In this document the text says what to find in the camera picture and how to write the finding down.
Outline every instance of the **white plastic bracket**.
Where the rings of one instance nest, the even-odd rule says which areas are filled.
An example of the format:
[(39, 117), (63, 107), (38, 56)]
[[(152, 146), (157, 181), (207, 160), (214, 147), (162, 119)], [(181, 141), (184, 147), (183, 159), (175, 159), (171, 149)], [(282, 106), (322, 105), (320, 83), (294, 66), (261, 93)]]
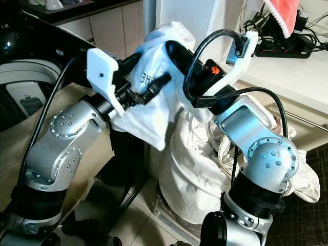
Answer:
[(115, 85), (112, 84), (114, 72), (118, 70), (117, 61), (104, 51), (93, 48), (87, 52), (87, 79), (93, 90), (102, 95), (122, 116), (124, 108), (116, 99)]
[(246, 74), (248, 67), (250, 66), (252, 54), (254, 53), (257, 41), (258, 33), (254, 31), (248, 31), (246, 37), (249, 39), (248, 46), (246, 48), (243, 58), (237, 58), (234, 68), (217, 83), (212, 85), (204, 96), (213, 96), (219, 90), (227, 85), (232, 85), (236, 83), (244, 74)]

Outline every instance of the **dark fabric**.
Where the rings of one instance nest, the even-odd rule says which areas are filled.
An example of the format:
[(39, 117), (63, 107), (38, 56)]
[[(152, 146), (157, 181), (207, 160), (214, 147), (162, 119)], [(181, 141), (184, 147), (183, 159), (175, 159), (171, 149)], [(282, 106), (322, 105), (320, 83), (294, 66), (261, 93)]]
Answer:
[(306, 159), (319, 176), (320, 199), (308, 203), (294, 194), (286, 197), (286, 209), (274, 215), (266, 246), (328, 245), (328, 144), (309, 151)]

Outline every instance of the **white countertop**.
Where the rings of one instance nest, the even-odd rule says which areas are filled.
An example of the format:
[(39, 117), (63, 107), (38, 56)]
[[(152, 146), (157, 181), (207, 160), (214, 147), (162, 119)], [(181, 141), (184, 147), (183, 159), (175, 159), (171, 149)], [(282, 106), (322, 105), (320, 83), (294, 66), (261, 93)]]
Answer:
[(241, 80), (328, 114), (328, 51), (308, 59), (254, 56)]

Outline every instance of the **metal rod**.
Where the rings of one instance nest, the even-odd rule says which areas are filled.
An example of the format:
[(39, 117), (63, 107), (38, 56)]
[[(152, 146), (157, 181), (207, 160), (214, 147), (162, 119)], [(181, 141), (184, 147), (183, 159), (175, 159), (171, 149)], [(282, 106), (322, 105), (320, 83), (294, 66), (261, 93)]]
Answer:
[(302, 118), (302, 117), (300, 117), (300, 116), (298, 116), (298, 115), (295, 115), (295, 114), (293, 114), (293, 113), (290, 113), (290, 112), (288, 112), (288, 111), (285, 111), (285, 113), (286, 113), (286, 115), (289, 115), (289, 116), (291, 116), (291, 117), (294, 117), (294, 118), (296, 118), (296, 119), (298, 119), (298, 120), (300, 120), (300, 121), (302, 121), (302, 122), (305, 122), (305, 123), (307, 123), (307, 124), (309, 124), (309, 125), (311, 125), (311, 126), (314, 126), (314, 127), (316, 127), (316, 128), (319, 128), (319, 129), (321, 129), (321, 130), (324, 130), (324, 131), (326, 131), (326, 132), (328, 132), (328, 129), (327, 128), (325, 128), (325, 127), (323, 127), (323, 126), (321, 126), (321, 125), (318, 125), (318, 124), (316, 124), (316, 123), (314, 123), (314, 122), (312, 122), (312, 121), (310, 121), (310, 120), (307, 120), (307, 119), (304, 119), (304, 118)]

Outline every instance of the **red towel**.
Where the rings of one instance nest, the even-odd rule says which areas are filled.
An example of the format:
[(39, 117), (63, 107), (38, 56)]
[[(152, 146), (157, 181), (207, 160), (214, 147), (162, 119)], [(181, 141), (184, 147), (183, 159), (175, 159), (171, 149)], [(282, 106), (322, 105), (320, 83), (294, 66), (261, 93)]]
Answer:
[(288, 38), (294, 31), (299, 0), (263, 0)]

